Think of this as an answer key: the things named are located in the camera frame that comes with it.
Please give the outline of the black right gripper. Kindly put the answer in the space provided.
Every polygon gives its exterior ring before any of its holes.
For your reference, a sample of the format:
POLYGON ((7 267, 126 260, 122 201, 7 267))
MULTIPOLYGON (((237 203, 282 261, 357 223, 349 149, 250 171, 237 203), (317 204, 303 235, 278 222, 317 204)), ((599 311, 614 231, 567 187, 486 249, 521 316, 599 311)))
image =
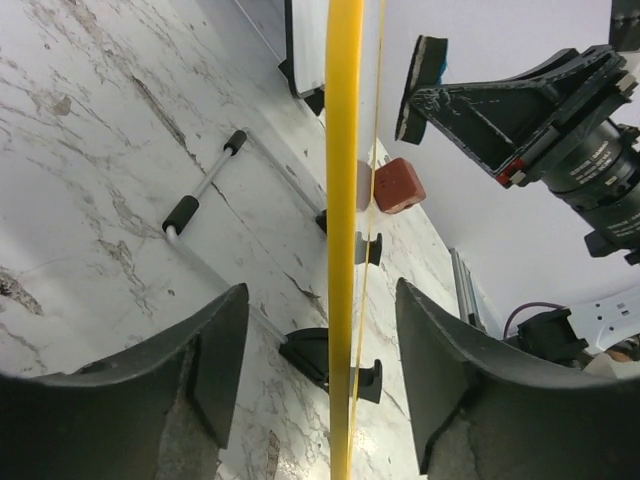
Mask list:
POLYGON ((596 45, 504 80, 423 87, 411 104, 503 187, 544 183, 591 227, 591 256, 636 264, 639 130, 612 119, 636 86, 625 58, 596 45))

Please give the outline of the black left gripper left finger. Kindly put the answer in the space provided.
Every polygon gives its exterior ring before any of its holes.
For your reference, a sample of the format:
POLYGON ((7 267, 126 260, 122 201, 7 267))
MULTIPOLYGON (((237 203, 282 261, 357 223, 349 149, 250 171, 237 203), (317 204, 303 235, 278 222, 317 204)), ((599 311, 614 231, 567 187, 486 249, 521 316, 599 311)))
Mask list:
POLYGON ((229 443, 249 292, 71 374, 1 377, 5 479, 157 479, 210 472, 229 443))

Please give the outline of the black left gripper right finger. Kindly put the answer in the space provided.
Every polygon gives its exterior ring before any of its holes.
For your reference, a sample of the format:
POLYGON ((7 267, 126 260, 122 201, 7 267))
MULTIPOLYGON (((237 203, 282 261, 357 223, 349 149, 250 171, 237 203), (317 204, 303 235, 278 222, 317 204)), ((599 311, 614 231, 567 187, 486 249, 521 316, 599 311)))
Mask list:
POLYGON ((639 382, 560 366, 406 279, 395 318, 419 472, 430 479, 635 479, 639 382))

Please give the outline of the blue whiteboard eraser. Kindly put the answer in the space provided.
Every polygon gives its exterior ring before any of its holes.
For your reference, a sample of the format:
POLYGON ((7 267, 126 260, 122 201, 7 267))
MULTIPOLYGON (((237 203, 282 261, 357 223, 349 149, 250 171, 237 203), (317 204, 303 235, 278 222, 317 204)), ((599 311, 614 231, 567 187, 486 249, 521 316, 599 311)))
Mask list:
POLYGON ((418 36, 401 97, 394 134, 396 141, 412 145, 421 143, 427 128, 427 119, 411 104, 411 98, 420 88, 441 84, 447 68, 448 43, 447 38, 418 36))

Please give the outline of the yellow framed whiteboard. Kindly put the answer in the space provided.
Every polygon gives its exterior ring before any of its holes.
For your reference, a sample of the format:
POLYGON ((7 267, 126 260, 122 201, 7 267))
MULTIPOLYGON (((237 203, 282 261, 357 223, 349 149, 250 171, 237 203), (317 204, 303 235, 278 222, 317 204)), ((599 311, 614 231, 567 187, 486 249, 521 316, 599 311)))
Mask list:
POLYGON ((329 4, 325 71, 330 476, 353 473, 372 249, 383 1, 329 4))

